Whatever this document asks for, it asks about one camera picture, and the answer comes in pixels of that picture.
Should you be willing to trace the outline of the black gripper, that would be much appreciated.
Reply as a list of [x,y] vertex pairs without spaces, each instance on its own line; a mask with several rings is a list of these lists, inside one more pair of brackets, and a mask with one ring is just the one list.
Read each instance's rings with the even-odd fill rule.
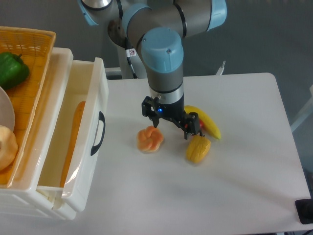
[[203,136],[198,113],[186,113],[184,110],[184,96],[172,104],[161,104],[158,98],[146,96],[141,103],[142,115],[152,121],[157,128],[160,119],[172,122],[184,131],[184,139],[189,135]]

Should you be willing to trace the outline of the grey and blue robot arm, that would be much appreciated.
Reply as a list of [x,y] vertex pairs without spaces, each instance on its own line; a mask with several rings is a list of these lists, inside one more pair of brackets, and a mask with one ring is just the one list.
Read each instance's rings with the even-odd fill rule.
[[154,126],[164,119],[186,136],[206,131],[221,138],[208,115],[184,105],[182,40],[222,25],[227,17],[224,0],[175,0],[157,10],[122,0],[80,0],[78,5],[92,26],[99,25],[108,13],[117,17],[108,33],[115,44],[134,49],[145,68],[150,95],[141,108]]

